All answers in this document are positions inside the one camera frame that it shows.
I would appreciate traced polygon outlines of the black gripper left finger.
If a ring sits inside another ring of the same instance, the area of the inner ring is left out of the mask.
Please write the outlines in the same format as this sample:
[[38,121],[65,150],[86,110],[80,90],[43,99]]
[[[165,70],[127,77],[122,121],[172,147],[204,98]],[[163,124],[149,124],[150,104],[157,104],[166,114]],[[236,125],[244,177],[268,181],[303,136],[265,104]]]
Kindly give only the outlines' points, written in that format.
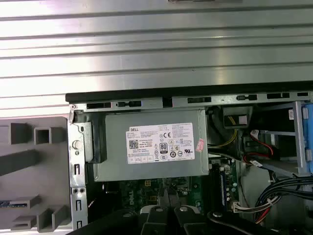
[[168,234],[169,192],[162,190],[158,205],[140,213],[122,209],[71,232],[72,235],[166,235]]

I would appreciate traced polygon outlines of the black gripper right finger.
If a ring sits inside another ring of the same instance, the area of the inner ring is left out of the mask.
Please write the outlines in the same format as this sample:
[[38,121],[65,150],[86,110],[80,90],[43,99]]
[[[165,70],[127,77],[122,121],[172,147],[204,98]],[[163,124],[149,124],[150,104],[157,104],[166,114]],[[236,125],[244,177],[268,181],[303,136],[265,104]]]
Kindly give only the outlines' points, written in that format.
[[182,205],[178,193],[169,190],[169,206],[173,218],[183,235],[276,235],[277,232],[264,228],[231,212],[211,211],[201,214],[197,208]]

